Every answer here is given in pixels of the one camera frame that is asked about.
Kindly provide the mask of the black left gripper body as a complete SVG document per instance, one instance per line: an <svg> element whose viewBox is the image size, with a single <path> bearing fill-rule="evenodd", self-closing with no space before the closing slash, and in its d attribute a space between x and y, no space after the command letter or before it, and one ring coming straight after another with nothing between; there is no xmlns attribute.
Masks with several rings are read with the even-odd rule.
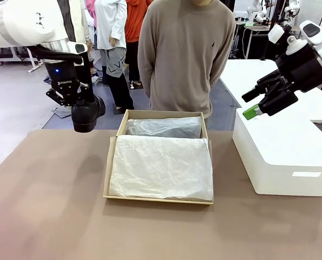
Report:
<svg viewBox="0 0 322 260"><path fill-rule="evenodd" d="M54 89L59 96L63 97L69 103L69 106L73 106L78 100L82 100L78 94L81 81L77 78L75 66L72 62L46 62L45 67L51 82L50 89Z"/></svg>

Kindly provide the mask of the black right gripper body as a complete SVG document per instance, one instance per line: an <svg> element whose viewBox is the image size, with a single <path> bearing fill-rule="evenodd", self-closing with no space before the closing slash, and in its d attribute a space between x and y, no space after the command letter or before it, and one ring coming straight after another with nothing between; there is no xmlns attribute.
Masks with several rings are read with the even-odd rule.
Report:
<svg viewBox="0 0 322 260"><path fill-rule="evenodd" d="M286 80L286 89L292 92L308 92L322 85L322 64L309 44L294 54L282 54L275 62L279 74Z"/></svg>

